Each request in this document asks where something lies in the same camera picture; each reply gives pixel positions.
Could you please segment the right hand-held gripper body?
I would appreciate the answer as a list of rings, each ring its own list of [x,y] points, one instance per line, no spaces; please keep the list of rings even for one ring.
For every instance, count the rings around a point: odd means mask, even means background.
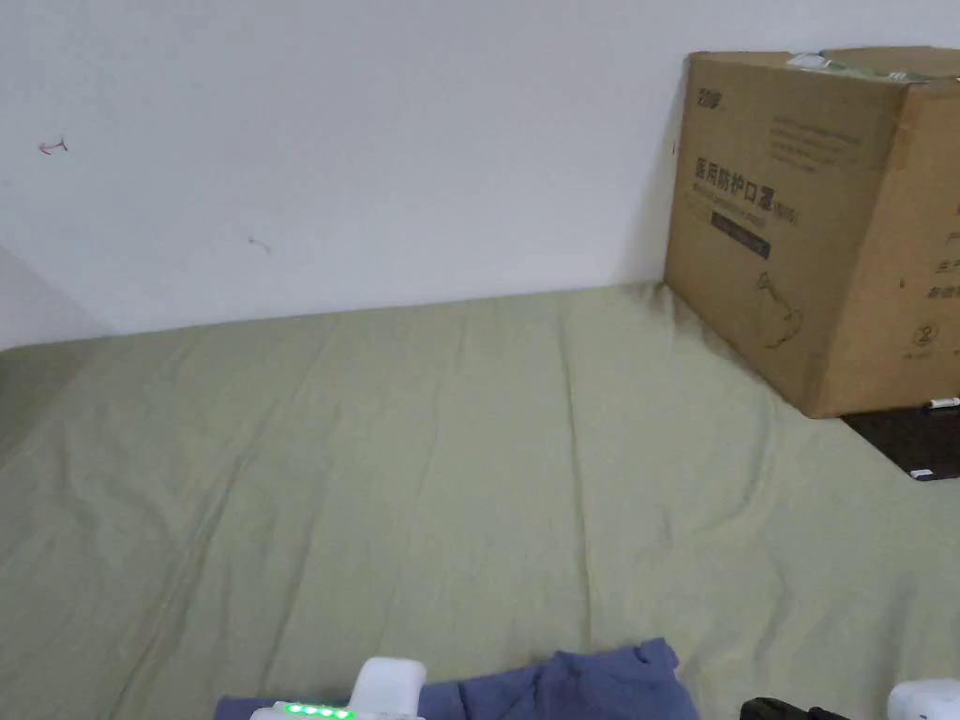
[[[887,702],[889,720],[958,720],[958,679],[924,679],[898,683]]]

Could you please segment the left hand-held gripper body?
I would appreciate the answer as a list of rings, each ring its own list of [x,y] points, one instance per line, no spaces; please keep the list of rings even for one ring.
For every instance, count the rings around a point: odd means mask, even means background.
[[[414,659],[371,657],[343,706],[279,699],[251,719],[418,719],[426,667]]]

